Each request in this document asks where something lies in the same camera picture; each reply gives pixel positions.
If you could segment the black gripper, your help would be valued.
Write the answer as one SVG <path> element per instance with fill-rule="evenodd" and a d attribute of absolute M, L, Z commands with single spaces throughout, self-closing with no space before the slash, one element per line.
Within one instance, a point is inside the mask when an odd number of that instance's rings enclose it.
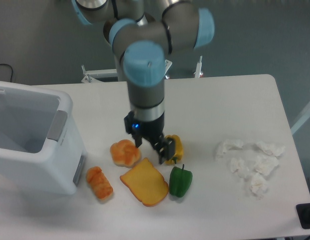
<path fill-rule="evenodd" d="M 158 153 L 160 165 L 175 155 L 175 140 L 163 136 L 164 113 L 156 120 L 141 121 L 137 120 L 134 113 L 130 111 L 124 117 L 124 124 L 126 133 L 131 135 L 135 141 L 135 147 L 138 148 L 142 144 L 142 139 L 150 143 Z"/>

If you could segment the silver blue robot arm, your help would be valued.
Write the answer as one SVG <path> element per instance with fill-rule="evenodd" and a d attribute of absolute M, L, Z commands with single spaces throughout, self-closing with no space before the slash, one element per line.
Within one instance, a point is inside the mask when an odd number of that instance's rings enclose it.
<path fill-rule="evenodd" d="M 157 5 L 161 20 L 148 21 L 141 0 L 73 1 L 84 23 L 110 24 L 104 27 L 104 38 L 112 48 L 118 79 L 128 87 L 126 132 L 136 147 L 148 141 L 163 163 L 175 154 L 175 141 L 163 134 L 166 57 L 209 44 L 215 24 L 207 8 L 197 8 L 189 0 L 159 0 Z"/>

